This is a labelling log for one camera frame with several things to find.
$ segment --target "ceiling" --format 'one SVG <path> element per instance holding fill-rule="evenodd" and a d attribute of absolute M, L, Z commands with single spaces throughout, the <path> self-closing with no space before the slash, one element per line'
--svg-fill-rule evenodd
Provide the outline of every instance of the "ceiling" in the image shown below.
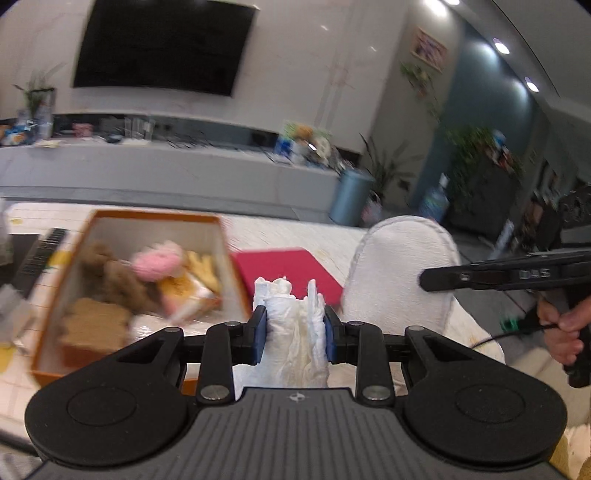
<path fill-rule="evenodd" d="M 462 0 L 454 9 L 487 40 L 500 39 L 520 78 L 581 170 L 591 171 L 591 0 Z"/>

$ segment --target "pink plush toy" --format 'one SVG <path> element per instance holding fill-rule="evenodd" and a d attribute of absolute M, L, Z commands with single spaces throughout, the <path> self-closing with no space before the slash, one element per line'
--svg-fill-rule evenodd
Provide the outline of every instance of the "pink plush toy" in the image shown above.
<path fill-rule="evenodd" d="M 136 253 L 131 267 L 142 281 L 156 282 L 166 277 L 182 275 L 183 249 L 174 242 L 156 244 Z"/>

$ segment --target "person's hand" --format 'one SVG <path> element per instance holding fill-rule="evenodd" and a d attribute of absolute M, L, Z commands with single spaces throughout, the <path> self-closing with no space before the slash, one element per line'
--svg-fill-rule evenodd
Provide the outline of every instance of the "person's hand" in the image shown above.
<path fill-rule="evenodd" d="M 579 330 L 591 323 L 591 297 L 564 315 L 560 315 L 551 303 L 540 299 L 538 317 L 542 325 L 558 325 L 558 328 L 544 331 L 544 341 L 550 355 L 563 365 L 572 365 L 584 347 L 579 340 Z"/>

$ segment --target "brown plush toy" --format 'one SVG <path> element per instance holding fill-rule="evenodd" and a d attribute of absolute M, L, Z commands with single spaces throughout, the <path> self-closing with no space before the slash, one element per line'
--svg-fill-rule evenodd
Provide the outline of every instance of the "brown plush toy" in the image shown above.
<path fill-rule="evenodd" d="M 85 274 L 96 278 L 102 278 L 105 273 L 105 264 L 110 260 L 117 260 L 109 245 L 101 240 L 92 242 L 80 252 L 80 262 Z"/>
<path fill-rule="evenodd" d="M 125 264 L 119 262 L 103 241 L 92 242 L 80 253 L 87 288 L 93 296 L 115 303 L 133 314 L 158 308 L 148 295 L 146 285 Z"/>
<path fill-rule="evenodd" d="M 158 307 L 148 296 L 146 285 L 138 280 L 131 268 L 117 260 L 105 264 L 103 288 L 106 301 L 134 314 L 153 312 Z"/>

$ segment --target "red book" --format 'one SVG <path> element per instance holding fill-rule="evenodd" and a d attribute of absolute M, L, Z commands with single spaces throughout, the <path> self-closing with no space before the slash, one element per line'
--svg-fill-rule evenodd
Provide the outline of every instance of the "red book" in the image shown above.
<path fill-rule="evenodd" d="M 238 252 L 234 261 L 252 299 L 255 280 L 263 277 L 273 281 L 285 277 L 291 283 L 291 293 L 298 299 L 308 295 L 308 282 L 316 280 L 319 293 L 327 305 L 339 305 L 343 287 L 330 275 L 314 256 L 303 248 L 293 250 L 265 250 Z"/>

